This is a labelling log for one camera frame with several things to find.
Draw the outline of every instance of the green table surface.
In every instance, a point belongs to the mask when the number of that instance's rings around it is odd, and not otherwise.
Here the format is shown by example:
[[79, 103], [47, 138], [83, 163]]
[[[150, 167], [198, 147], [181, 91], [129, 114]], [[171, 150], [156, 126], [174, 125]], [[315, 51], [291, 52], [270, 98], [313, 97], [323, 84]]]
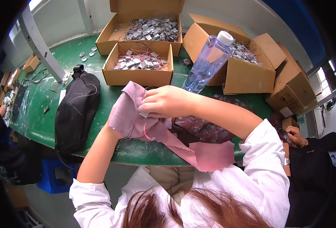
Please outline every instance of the green table surface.
[[[76, 64], [82, 64], [79, 54], [85, 52], [85, 56], [95, 47], [97, 36], [90, 36], [64, 43], [51, 49], [56, 61], [65, 71], [72, 71]], [[75, 155], [85, 157], [91, 148], [93, 141], [105, 125], [112, 106], [121, 94], [123, 86], [108, 86], [102, 74], [102, 67], [107, 56], [100, 56], [98, 50], [93, 57], [88, 57], [84, 62], [86, 71], [98, 77], [101, 83], [101, 102], [96, 112], [85, 147], [76, 152]], [[179, 57], [174, 57], [174, 74], [171, 85], [181, 87], [190, 70], [183, 65], [183, 59], [189, 58], [189, 55], [182, 47]], [[32, 78], [39, 70], [44, 69], [39, 65], [31, 75]], [[23, 70], [19, 76], [19, 81], [28, 76]], [[38, 75], [34, 80], [44, 77]], [[54, 120], [58, 108], [60, 91], [66, 89], [67, 85], [54, 82], [54, 78], [49, 75], [39, 84], [30, 84], [24, 94], [20, 111], [17, 117], [10, 118], [10, 127], [25, 137], [38, 143], [54, 148]], [[219, 86], [207, 86], [201, 92], [205, 96], [223, 94]], [[269, 118], [273, 110], [264, 100], [264, 94], [238, 94], [230, 95], [240, 101], [247, 103], [252, 110], [261, 118]], [[43, 113], [45, 107], [49, 106], [49, 111]], [[235, 137], [231, 140], [235, 144], [235, 160], [242, 160], [243, 152], [238, 147], [240, 138]], [[138, 139], [121, 139], [115, 149], [112, 162], [124, 163], [129, 165], [152, 165], [152, 166], [184, 166], [189, 165], [186, 161], [178, 157], [164, 144], [158, 142], [143, 142]]]

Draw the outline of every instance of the white shirt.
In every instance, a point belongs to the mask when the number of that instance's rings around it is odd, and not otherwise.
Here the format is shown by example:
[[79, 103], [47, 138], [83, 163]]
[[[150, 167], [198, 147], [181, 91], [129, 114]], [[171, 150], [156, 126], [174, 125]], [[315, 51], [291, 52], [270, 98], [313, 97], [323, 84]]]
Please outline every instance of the white shirt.
[[[239, 146], [245, 153], [245, 171], [234, 165], [207, 173], [196, 170], [192, 187], [230, 192], [237, 200], [251, 203], [272, 226], [284, 227], [289, 212], [289, 180], [283, 170], [284, 152], [277, 132], [264, 120]], [[168, 216], [167, 202], [170, 195], [149, 175], [149, 170], [142, 166], [121, 189], [122, 195], [115, 211], [111, 208], [110, 196], [104, 184], [80, 183], [74, 180], [69, 197], [76, 208], [74, 217], [82, 228], [121, 227], [131, 196], [150, 188], [159, 197], [159, 207], [166, 213], [168, 227], [178, 227]], [[204, 220], [195, 216], [197, 212], [191, 211], [194, 208], [205, 213], [205, 209], [191, 200], [189, 195], [181, 200], [180, 207], [176, 207], [184, 226], [205, 224]]]

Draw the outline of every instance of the dark clothing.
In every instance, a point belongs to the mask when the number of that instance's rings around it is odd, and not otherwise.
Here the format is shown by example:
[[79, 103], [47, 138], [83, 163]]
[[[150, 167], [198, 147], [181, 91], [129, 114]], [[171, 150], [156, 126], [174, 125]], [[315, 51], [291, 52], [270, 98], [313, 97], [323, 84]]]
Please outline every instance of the dark clothing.
[[336, 133], [332, 132], [322, 139], [307, 140], [307, 146], [289, 149], [291, 176], [288, 227], [310, 225], [336, 181], [336, 167], [328, 153], [336, 150]]
[[[6, 125], [0, 115], [0, 138]], [[0, 142], [0, 178], [14, 185], [35, 184], [41, 178], [40, 151]]]

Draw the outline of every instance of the pink cloth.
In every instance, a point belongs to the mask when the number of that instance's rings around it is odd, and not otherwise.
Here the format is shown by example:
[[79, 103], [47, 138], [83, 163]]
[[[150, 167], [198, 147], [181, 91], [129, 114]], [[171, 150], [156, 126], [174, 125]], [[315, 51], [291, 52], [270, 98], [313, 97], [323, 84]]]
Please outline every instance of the pink cloth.
[[216, 171], [235, 162], [234, 144], [230, 141], [221, 144], [195, 142], [186, 147], [168, 130], [172, 127], [171, 119], [140, 116], [138, 107], [145, 92], [142, 86], [130, 81], [122, 90], [109, 127], [118, 130], [124, 137], [151, 141], [144, 135], [146, 122], [145, 130], [149, 138], [165, 144], [175, 154], [202, 172]]

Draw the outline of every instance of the hand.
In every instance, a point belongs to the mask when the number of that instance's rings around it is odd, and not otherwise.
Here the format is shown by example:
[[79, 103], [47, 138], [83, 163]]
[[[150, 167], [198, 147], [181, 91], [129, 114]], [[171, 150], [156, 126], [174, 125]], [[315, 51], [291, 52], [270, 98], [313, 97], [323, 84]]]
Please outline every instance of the hand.
[[6, 114], [6, 106], [2, 105], [0, 107], [0, 115], [1, 115], [1, 117], [4, 117], [5, 114]]
[[111, 135], [116, 136], [117, 139], [122, 139], [124, 136], [119, 131], [114, 130], [112, 127], [109, 127], [109, 123], [111, 121], [112, 116], [115, 113], [116, 107], [119, 104], [119, 102], [120, 102], [120, 97], [117, 99], [116, 103], [112, 106], [109, 118], [103, 128], [106, 128], [106, 130], [108, 130], [111, 133]]
[[150, 113], [149, 116], [155, 118], [189, 116], [198, 97], [184, 89], [166, 85], [147, 91], [138, 111]]
[[301, 136], [298, 127], [288, 126], [286, 131], [288, 132], [288, 138], [297, 146], [303, 147], [307, 144], [307, 141]]

